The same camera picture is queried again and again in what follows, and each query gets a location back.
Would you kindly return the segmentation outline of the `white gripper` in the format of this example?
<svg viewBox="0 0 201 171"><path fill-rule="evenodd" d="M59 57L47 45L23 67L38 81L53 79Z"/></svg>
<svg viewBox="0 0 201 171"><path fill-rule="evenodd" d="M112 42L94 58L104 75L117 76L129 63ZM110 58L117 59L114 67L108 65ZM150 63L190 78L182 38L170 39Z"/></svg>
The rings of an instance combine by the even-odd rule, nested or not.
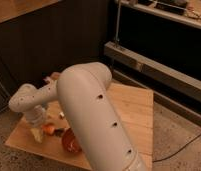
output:
<svg viewBox="0 0 201 171"><path fill-rule="evenodd" d="M46 109L41 105L37 105L34 108L25 111L24 117L31 127L40 127L46 121ZM31 128L30 131L36 142L43 142L43 130L41 128Z"/></svg>

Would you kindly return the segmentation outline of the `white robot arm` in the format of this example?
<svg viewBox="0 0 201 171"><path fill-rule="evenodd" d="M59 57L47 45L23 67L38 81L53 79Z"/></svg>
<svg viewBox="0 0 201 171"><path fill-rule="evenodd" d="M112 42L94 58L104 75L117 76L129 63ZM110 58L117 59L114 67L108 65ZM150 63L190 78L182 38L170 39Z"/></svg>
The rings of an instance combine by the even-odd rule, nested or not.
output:
<svg viewBox="0 0 201 171"><path fill-rule="evenodd" d="M111 79L100 62L73 65L40 89L22 85L9 107L37 126L44 120L42 105L58 101L93 171L148 171L107 96Z"/></svg>

